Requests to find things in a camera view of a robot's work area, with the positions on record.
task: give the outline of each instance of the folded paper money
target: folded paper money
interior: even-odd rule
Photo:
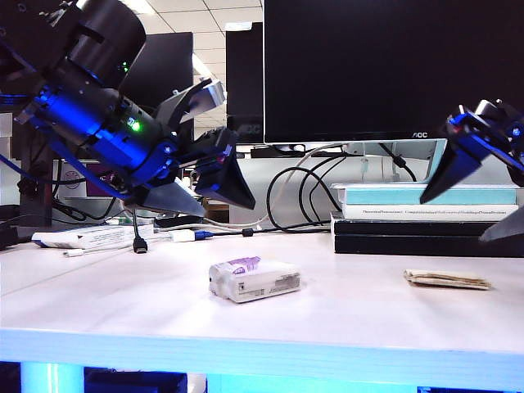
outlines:
[[[406,269],[404,277],[409,282],[422,285],[482,289],[485,291],[491,288],[491,284],[484,278],[469,272]]]

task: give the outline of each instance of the purple label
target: purple label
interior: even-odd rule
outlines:
[[[250,272],[251,270],[255,270],[258,267],[258,264],[260,262],[259,256],[249,256],[246,258],[241,258],[239,260],[230,260],[228,261],[228,264],[234,266],[235,264],[240,264],[241,267],[236,269],[233,274],[242,274],[247,272]]]

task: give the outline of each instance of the green led light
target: green led light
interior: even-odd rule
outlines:
[[[141,128],[142,128],[142,125],[138,123],[137,121],[135,121],[133,125],[131,126],[131,129],[133,131],[140,131]]]

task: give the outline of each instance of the ceiling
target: ceiling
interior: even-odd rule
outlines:
[[[152,14],[138,14],[148,34],[193,32],[194,52],[226,84],[225,25],[262,21],[263,0],[147,0]],[[225,125],[225,105],[197,116],[196,135]]]

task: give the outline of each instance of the aoc logo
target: aoc logo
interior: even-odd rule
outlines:
[[[411,138],[427,138],[427,133],[413,133]]]

